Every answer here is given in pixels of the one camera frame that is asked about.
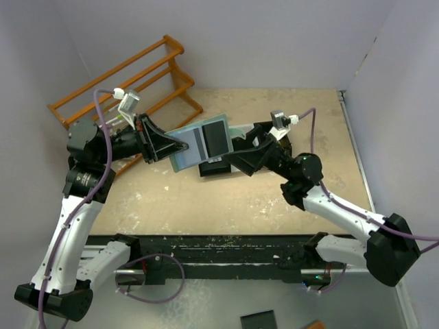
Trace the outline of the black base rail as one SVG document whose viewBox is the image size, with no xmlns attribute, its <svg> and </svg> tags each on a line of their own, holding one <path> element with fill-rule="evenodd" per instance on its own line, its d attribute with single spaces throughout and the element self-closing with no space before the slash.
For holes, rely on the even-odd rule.
<svg viewBox="0 0 439 329">
<path fill-rule="evenodd" d="M 307 249 L 309 235 L 139 235 L 134 265 L 116 271 L 117 282 L 163 285 L 168 279 L 279 280 L 322 289 L 343 265 Z"/>
</svg>

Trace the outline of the pens on rack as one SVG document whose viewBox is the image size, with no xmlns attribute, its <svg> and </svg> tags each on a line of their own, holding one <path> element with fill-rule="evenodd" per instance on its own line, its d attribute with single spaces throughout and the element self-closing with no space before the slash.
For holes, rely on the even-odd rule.
<svg viewBox="0 0 439 329">
<path fill-rule="evenodd" d="M 113 129 L 114 127 L 126 122 L 124 117 L 118 111 L 118 105 L 113 106 L 106 111 L 104 113 L 104 118 L 108 129 Z"/>
</svg>

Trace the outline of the orange wooden rack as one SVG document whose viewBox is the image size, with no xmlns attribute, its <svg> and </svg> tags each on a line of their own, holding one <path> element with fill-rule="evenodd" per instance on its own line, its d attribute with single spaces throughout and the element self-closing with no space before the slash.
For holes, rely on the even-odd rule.
<svg viewBox="0 0 439 329">
<path fill-rule="evenodd" d="M 174 130 L 187 125 L 199 114 L 202 106 L 189 94 L 195 85 L 191 76 L 177 64 L 176 57 L 184 47 L 165 35 L 138 54 L 90 81 L 56 103 L 47 107 L 66 129 L 82 117 L 99 121 L 95 111 L 93 91 L 96 88 L 122 88 L 139 94 L 134 111 L 146 113 L 153 119 L 165 120 L 165 129 Z"/>
</svg>

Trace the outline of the black bin with gold card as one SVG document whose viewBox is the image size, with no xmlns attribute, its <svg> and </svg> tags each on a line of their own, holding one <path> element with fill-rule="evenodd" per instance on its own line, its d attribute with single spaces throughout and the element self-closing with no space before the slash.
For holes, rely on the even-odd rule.
<svg viewBox="0 0 439 329">
<path fill-rule="evenodd" d="M 272 129 L 273 124 L 271 121 L 261 121 L 254 123 L 254 127 L 257 127 L 259 129 L 259 132 L 253 140 L 253 145 L 258 146 L 265 140 L 265 136 Z M 282 139 L 279 141 L 279 144 L 287 152 L 288 155 L 292 155 L 292 144 L 288 135 L 282 137 Z"/>
</svg>

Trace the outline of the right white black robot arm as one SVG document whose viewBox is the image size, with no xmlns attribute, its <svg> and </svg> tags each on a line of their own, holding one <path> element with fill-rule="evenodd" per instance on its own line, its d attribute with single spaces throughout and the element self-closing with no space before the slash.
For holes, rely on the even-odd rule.
<svg viewBox="0 0 439 329">
<path fill-rule="evenodd" d="M 347 239 L 317 233 L 306 244 L 305 260 L 310 267 L 332 262 L 354 265 L 395 287 L 420 258 L 407 221 L 396 213 L 385 216 L 366 210 L 330 191 L 322 181 L 322 162 L 316 154 L 293 157 L 281 145 L 289 131 L 289 126 L 275 125 L 265 132 L 256 125 L 245 136 L 233 139 L 239 148 L 224 159 L 249 176 L 262 168 L 281 176 L 286 180 L 281 184 L 282 195 L 290 206 L 320 216 L 351 235 Z"/>
</svg>

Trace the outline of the mint green card holder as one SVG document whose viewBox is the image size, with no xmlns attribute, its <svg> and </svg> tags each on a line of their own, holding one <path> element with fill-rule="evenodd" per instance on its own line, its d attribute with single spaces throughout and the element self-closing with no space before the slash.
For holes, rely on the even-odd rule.
<svg viewBox="0 0 439 329">
<path fill-rule="evenodd" d="M 207 154 L 202 126 L 216 121 L 223 121 L 226 128 L 229 147 L 229 152 L 227 154 L 234 151 L 232 137 L 229 131 L 230 126 L 225 114 L 220 114 L 215 117 L 191 123 L 176 130 L 169 131 L 166 133 L 167 135 L 189 145 L 188 150 L 178 152 L 177 154 L 170 156 L 171 166 L 175 173 L 225 155 L 222 154 L 221 156 L 209 158 Z"/>
</svg>

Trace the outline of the white plastic bin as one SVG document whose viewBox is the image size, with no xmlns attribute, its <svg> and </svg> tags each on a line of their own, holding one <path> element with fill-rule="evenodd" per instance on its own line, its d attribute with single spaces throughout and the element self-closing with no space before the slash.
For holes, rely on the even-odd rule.
<svg viewBox="0 0 439 329">
<path fill-rule="evenodd" d="M 254 123 L 230 126 L 234 151 L 251 149 L 259 145 L 257 135 L 253 134 L 252 138 L 248 134 L 254 129 Z"/>
</svg>

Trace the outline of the black card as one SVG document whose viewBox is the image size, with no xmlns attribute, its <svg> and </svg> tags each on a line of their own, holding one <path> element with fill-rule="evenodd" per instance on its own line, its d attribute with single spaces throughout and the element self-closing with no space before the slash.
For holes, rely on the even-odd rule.
<svg viewBox="0 0 439 329">
<path fill-rule="evenodd" d="M 229 152 L 226 128 L 223 121 L 216 121 L 202 126 L 204 142 L 209 158 Z"/>
</svg>

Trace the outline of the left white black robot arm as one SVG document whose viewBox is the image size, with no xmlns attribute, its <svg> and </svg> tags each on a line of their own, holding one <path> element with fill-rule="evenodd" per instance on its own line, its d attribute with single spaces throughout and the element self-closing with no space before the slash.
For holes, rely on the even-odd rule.
<svg viewBox="0 0 439 329">
<path fill-rule="evenodd" d="M 110 136 L 104 125 L 81 119 L 69 128 L 69 172 L 63 188 L 60 217 L 47 253 L 27 284 L 17 286 L 16 301 L 44 316 L 80 321 L 88 312 L 93 294 L 114 270 L 133 269 L 141 262 L 138 238 L 116 234 L 84 267 L 80 259 L 89 232 L 106 203 L 115 178 L 114 160 L 141 155 L 148 163 L 188 150 L 182 142 L 158 128 L 146 114 L 134 126 Z"/>
</svg>

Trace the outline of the black square plate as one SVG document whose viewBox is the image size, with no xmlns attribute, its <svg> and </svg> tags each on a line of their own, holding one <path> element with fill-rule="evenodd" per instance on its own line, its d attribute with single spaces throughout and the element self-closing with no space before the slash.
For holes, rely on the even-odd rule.
<svg viewBox="0 0 439 329">
<path fill-rule="evenodd" d="M 273 310 L 267 310 L 240 318 L 242 329 L 277 329 L 277 322 Z"/>
</svg>

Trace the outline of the orange brown object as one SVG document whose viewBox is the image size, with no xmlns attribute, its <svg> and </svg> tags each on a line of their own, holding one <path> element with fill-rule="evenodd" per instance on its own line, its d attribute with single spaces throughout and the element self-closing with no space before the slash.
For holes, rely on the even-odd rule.
<svg viewBox="0 0 439 329">
<path fill-rule="evenodd" d="M 325 329 L 325 324 L 320 320 L 315 320 L 305 326 L 302 329 Z"/>
</svg>

